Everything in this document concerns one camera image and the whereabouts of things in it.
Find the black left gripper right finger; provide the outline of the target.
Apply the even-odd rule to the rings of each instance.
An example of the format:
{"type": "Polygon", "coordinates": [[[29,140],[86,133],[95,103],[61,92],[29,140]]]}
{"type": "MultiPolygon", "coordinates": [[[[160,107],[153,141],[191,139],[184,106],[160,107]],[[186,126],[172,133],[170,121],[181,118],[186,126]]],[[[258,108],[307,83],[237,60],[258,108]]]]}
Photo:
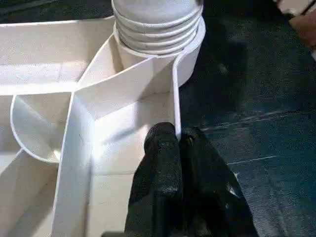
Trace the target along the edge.
{"type": "Polygon", "coordinates": [[[200,129],[182,131],[180,157],[189,236],[258,236],[237,178],[200,129]]]}

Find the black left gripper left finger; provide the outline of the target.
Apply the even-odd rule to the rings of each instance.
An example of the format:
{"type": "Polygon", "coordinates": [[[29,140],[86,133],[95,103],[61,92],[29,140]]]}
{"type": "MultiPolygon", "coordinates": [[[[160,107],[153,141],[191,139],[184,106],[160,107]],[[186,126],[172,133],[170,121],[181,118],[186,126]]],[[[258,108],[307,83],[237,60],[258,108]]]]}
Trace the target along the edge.
{"type": "Polygon", "coordinates": [[[131,237],[177,237],[183,231],[183,181],[174,125],[160,122],[148,132],[136,169],[124,231],[131,237]]]}

